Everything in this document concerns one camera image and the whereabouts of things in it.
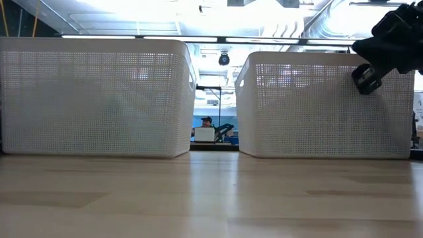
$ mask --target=security camera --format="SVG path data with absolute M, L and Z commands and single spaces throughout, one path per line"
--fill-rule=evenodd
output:
M 220 54 L 219 65 L 229 65 L 229 56 L 227 55 L 227 53 Z

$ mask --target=person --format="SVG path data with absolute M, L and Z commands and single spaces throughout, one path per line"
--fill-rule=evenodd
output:
M 201 120 L 203 121 L 201 127 L 203 127 L 203 128 L 213 127 L 212 126 L 213 120 L 212 120 L 211 117 L 207 116 L 205 118 L 201 118 Z M 193 137 L 194 134 L 195 134 L 195 128 L 193 128 L 192 131 L 191 131 L 191 137 Z

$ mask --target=cable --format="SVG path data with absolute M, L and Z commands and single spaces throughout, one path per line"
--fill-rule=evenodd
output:
M 6 36 L 9 37 L 9 31 L 7 30 L 5 6 L 3 5 L 3 0 L 0 0 L 0 4 L 1 4 L 1 13 L 3 14 L 3 23 L 5 24 Z
M 40 3 L 41 3 L 41 0 L 38 0 L 38 2 L 37 2 L 37 9 L 36 9 L 36 12 L 35 12 L 34 30 L 32 31 L 32 37 L 35 37 L 35 31 L 37 29 L 38 12 L 40 11 Z

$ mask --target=black object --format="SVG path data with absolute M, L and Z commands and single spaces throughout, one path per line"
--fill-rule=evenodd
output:
M 416 122 L 418 122 L 418 119 L 416 119 L 416 113 L 412 112 L 412 133 L 411 133 L 412 146 L 411 146 L 411 149 L 418 149 L 418 144 L 420 142 L 420 137 L 417 136 Z
M 0 155 L 4 154 L 3 152 L 3 134 L 1 132 L 1 106 L 0 106 Z
M 190 151 L 239 151 L 239 145 L 191 143 Z
M 352 44 L 353 51 L 369 62 L 351 74 L 360 94 L 379 88 L 393 69 L 401 74 L 414 69 L 423 73 L 423 1 L 388 12 L 371 33 L 373 37 Z
M 229 65 L 229 56 L 227 55 L 227 53 L 222 53 L 219 57 L 219 65 Z
M 217 128 L 214 128 L 215 130 L 215 142 L 223 142 L 223 135 L 225 135 L 228 131 L 232 130 L 233 125 L 231 124 L 223 124 Z
M 411 149 L 409 159 L 423 161 L 423 149 Z

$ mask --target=light fixture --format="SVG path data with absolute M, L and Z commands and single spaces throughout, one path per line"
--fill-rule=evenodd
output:
M 281 43 L 285 43 L 285 44 L 298 44 L 298 40 L 297 39 L 271 39 L 271 38 L 226 38 L 226 42 L 231 42 L 231 43 L 255 43 L 255 44 L 259 44 L 259 43 L 263 43 L 263 44 L 271 44 L 271 43 L 275 43 L 275 44 L 281 44 Z
M 135 36 L 83 36 L 83 35 L 64 35 L 66 39 L 135 39 Z
M 303 46 L 304 50 L 331 50 L 331 51 L 337 51 L 337 50 L 347 50 L 349 46 Z
M 189 37 L 189 36 L 144 36 L 150 40 L 180 40 L 183 42 L 217 42 L 217 37 Z
M 354 42 L 355 40 L 313 39 L 308 40 L 307 45 L 351 46 Z
M 220 50 L 201 49 L 200 54 L 220 54 Z

